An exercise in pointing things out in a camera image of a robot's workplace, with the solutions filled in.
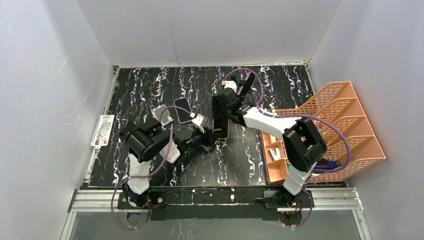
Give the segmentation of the phone with purple clear case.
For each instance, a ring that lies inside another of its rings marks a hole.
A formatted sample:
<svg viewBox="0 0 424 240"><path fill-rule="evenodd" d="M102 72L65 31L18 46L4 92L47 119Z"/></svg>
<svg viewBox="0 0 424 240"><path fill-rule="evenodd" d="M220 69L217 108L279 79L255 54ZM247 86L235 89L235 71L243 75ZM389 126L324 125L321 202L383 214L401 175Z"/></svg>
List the phone with purple clear case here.
<svg viewBox="0 0 424 240"><path fill-rule="evenodd" d="M248 72L246 78L240 82L238 95L244 100L250 92L256 76L252 72Z"/></svg>

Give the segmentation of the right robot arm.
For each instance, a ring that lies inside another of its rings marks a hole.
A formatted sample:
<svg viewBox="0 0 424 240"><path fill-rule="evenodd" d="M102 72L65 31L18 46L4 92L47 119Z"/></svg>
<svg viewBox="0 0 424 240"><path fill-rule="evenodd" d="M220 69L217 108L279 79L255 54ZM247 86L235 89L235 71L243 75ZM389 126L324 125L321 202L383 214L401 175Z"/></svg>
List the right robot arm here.
<svg viewBox="0 0 424 240"><path fill-rule="evenodd" d="M281 199L286 206L295 207L302 199L301 191L313 168L328 149L314 122L309 117L298 116L294 124L287 127L285 116L243 103L231 88L224 88L213 96L212 117L215 121L231 121L283 141L291 167L282 185Z"/></svg>

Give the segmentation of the phone with pink case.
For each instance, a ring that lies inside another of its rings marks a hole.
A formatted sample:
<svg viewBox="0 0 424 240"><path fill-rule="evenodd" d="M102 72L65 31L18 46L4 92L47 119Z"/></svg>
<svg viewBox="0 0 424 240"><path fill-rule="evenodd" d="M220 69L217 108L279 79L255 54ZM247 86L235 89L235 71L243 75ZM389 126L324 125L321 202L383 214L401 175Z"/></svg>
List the phone with pink case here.
<svg viewBox="0 0 424 240"><path fill-rule="evenodd" d="M213 136L217 140L227 139L229 135L229 121L213 119L212 132L213 132Z"/></svg>

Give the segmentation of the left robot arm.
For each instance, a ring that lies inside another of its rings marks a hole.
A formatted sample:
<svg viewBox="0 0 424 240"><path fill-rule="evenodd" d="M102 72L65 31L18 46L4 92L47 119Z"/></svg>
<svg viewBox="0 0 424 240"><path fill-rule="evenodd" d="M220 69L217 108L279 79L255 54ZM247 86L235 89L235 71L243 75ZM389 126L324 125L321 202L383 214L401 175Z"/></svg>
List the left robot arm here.
<svg viewBox="0 0 424 240"><path fill-rule="evenodd" d="M212 129L197 126L189 138L181 139L164 129L156 119L140 125L130 121L119 137L128 149L130 162L129 177L122 188L129 203L137 208L144 208L150 200L147 191L149 178L153 176L150 171L153 158L160 155L164 161L174 164L199 147L209 151L218 139Z"/></svg>

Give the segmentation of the black round phone stand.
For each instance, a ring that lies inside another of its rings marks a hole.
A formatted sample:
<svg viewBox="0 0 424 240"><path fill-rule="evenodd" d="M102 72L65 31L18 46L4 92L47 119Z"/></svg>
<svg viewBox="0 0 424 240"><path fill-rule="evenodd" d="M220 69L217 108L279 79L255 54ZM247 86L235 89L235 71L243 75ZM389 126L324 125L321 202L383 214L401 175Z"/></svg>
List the black round phone stand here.
<svg viewBox="0 0 424 240"><path fill-rule="evenodd" d="M233 74L230 77L230 80L235 82L237 89L236 94L239 97L241 102L245 101L246 96L251 90L251 87L255 81L255 76L253 73L248 73L245 78L237 79Z"/></svg>

